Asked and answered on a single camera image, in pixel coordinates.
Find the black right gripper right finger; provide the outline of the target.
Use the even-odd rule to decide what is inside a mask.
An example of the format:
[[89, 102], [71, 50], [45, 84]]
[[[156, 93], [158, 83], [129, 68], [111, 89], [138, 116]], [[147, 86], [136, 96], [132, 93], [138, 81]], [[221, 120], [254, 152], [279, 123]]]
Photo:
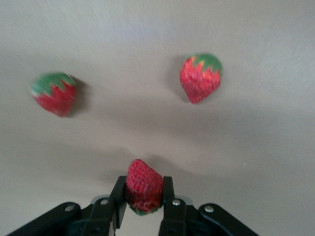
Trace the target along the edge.
[[217, 204], [196, 209], [175, 196], [172, 177], [164, 177], [163, 220], [160, 236], [255, 236], [247, 227]]

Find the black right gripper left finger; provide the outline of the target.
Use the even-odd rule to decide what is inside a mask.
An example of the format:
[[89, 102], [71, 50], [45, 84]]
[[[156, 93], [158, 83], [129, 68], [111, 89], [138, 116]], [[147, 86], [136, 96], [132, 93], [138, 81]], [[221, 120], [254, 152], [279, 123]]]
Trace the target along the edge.
[[10, 236], [114, 236], [126, 209], [126, 177], [120, 176], [110, 195], [94, 198], [82, 209], [65, 202], [14, 230]]

